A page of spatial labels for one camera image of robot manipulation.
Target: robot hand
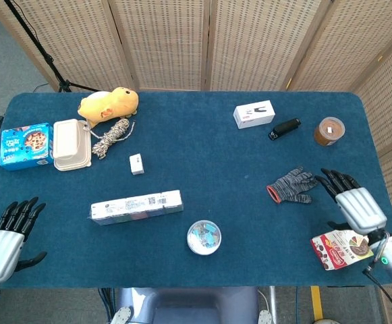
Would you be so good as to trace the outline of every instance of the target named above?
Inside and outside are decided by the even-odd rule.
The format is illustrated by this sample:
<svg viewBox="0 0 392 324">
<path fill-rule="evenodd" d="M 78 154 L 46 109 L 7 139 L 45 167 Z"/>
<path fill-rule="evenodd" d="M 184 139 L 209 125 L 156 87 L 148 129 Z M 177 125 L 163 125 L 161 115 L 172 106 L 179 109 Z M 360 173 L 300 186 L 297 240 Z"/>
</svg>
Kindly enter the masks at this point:
<svg viewBox="0 0 392 324">
<path fill-rule="evenodd" d="M 46 257 L 46 252 L 35 258 L 19 261 L 20 252 L 34 227 L 38 214 L 46 204 L 33 206 L 38 201 L 35 197 L 18 204 L 13 202 L 4 210 L 0 218 L 0 284 L 7 281 L 14 272 L 33 267 Z"/>
<path fill-rule="evenodd" d="M 350 175 L 338 171 L 321 169 L 329 181 L 318 175 L 315 178 L 338 204 L 347 223 L 328 222 L 334 230 L 354 230 L 368 235 L 368 245 L 374 260 L 364 271 L 371 280 L 372 268 L 380 260 L 392 279 L 392 235 L 385 230 L 387 218 L 367 189 L 361 187 Z"/>
</svg>

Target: gray carpet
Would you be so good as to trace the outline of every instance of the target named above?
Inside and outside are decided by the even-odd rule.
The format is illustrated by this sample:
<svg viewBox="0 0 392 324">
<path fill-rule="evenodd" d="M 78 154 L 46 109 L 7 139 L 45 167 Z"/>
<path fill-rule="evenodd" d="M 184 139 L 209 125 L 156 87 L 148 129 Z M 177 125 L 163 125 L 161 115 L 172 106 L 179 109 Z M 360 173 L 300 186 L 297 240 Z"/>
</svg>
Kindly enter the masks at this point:
<svg viewBox="0 0 392 324">
<path fill-rule="evenodd" d="M 11 98 L 31 92 L 45 79 L 0 23 L 0 115 Z M 40 91 L 51 91 L 44 86 Z M 385 323 L 374 288 L 323 288 L 325 318 L 342 324 Z M 299 289 L 298 316 L 301 324 L 313 322 L 309 288 Z M 296 322 L 296 289 L 277 288 L 278 324 Z M 105 311 L 96 290 L 17 289 L 4 290 L 0 300 L 0 324 L 106 323 Z"/>
</svg>

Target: blue tablecloth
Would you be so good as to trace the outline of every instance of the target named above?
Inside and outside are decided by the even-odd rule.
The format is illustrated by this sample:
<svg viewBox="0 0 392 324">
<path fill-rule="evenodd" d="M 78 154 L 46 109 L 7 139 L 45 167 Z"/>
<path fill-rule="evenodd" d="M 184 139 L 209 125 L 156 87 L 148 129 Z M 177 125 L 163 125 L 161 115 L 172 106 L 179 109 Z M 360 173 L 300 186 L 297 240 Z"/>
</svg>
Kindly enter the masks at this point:
<svg viewBox="0 0 392 324">
<path fill-rule="evenodd" d="M 25 93 L 10 103 L 3 129 L 80 118 L 86 93 Z M 271 100 L 271 124 L 239 130 L 236 105 Z M 326 116 L 341 119 L 345 136 L 333 146 L 315 143 Z M 275 124 L 298 117 L 302 125 L 271 141 Z M 310 239 L 344 219 L 317 186 L 311 205 L 275 204 L 266 185 L 296 166 L 353 175 L 387 214 L 392 208 L 358 97 L 342 92 L 141 92 L 133 134 L 114 144 L 92 166 L 60 172 L 52 165 L 20 171 L 0 168 L 0 216 L 14 200 L 39 196 L 47 203 L 22 251 L 46 250 L 46 259 L 16 273 L 7 287 L 165 287 L 366 285 L 366 262 L 325 271 Z M 115 120 L 94 130 L 108 130 Z M 130 155 L 141 153 L 145 174 L 132 175 Z M 181 190 L 184 211 L 152 219 L 99 226 L 90 204 L 167 190 Z M 214 221 L 223 234 L 210 256 L 187 246 L 188 228 Z M 382 283 L 389 278 L 379 269 Z"/>
</svg>

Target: knit glove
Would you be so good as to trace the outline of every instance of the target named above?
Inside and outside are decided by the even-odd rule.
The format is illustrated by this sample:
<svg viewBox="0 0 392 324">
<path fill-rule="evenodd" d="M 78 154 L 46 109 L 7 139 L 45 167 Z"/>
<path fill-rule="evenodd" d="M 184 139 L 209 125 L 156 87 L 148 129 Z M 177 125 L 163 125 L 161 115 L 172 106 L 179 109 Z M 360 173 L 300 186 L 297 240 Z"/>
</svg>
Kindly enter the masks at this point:
<svg viewBox="0 0 392 324">
<path fill-rule="evenodd" d="M 279 178 L 275 183 L 267 186 L 267 190 L 276 203 L 288 200 L 294 203 L 309 204 L 311 197 L 301 192 L 308 191 L 317 186 L 317 180 L 310 172 L 302 172 L 304 168 L 298 167 Z"/>
</svg>

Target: stuffed animal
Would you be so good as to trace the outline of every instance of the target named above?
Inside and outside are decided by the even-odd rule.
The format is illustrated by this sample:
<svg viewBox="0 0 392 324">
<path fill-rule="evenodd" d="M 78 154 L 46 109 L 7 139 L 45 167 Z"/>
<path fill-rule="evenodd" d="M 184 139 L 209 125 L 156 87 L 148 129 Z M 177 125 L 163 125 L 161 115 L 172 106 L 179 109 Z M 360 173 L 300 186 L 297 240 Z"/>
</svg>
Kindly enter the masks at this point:
<svg viewBox="0 0 392 324">
<path fill-rule="evenodd" d="M 131 117 L 137 114 L 139 97 L 133 90 L 116 88 L 112 92 L 98 91 L 80 102 L 78 113 L 86 118 L 90 127 L 116 117 Z"/>
</svg>

